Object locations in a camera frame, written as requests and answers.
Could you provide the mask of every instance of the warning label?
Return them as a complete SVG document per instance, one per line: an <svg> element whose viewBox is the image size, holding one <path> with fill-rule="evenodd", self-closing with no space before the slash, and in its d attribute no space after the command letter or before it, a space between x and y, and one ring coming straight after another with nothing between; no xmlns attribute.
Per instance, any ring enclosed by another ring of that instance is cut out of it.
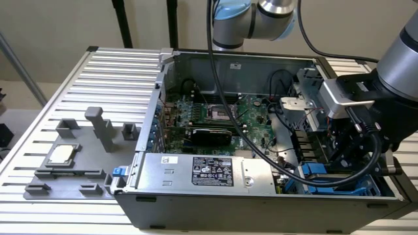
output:
<svg viewBox="0 0 418 235"><path fill-rule="evenodd" d="M232 159L194 158L191 183L202 186L234 186Z"/></svg>

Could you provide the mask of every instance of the white wall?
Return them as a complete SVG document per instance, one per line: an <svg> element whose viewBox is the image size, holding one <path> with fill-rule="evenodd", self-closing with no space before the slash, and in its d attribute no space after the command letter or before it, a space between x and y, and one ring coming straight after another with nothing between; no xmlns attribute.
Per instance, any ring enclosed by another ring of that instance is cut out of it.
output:
<svg viewBox="0 0 418 235"><path fill-rule="evenodd" d="M379 58L417 10L413 0L304 0L318 49ZM170 46L166 0L126 0L134 47ZM111 0L0 0L0 30L36 81L61 82L88 45L122 47ZM179 46L206 49L206 0L179 0ZM279 42L246 40L244 50L312 55L299 29ZM19 80L0 56L0 79Z"/></svg>

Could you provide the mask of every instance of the motherboard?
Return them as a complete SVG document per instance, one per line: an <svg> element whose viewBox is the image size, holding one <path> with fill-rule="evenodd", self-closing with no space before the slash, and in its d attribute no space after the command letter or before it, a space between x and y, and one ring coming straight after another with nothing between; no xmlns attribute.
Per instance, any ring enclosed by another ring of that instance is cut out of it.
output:
<svg viewBox="0 0 418 235"><path fill-rule="evenodd" d="M240 129L266 154L274 133L268 118L270 101L256 95L227 97L228 109ZM166 152L255 158L238 135L223 105L210 94L167 96Z"/></svg>

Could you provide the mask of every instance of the green circuit board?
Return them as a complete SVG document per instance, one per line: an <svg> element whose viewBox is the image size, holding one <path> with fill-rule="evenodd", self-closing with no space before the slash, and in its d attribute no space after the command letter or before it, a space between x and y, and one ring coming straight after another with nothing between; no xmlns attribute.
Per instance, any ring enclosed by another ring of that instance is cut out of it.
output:
<svg viewBox="0 0 418 235"><path fill-rule="evenodd" d="M274 138L267 105L268 103L263 103L262 98L255 95L243 96L230 105L247 137L262 150ZM170 108L166 111L164 129L167 153L186 153L187 149L192 154L232 156L236 150L251 150L236 133L232 135L230 145L226 146L195 146L190 140L190 132L194 129L235 130L231 121L214 119L211 114L212 110L218 110L218 114L224 115L218 118L228 119L222 112L222 104L195 103L190 97L172 95L167 97L167 106Z"/></svg>

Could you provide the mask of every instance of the black pole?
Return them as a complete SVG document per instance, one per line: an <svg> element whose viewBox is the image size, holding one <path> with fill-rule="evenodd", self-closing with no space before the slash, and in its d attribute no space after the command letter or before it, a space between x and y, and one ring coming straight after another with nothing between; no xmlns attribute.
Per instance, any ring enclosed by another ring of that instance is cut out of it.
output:
<svg viewBox="0 0 418 235"><path fill-rule="evenodd" d="M124 48L134 48L123 0L112 0Z"/></svg>
<svg viewBox="0 0 418 235"><path fill-rule="evenodd" d="M179 48L178 0L167 0L170 47Z"/></svg>

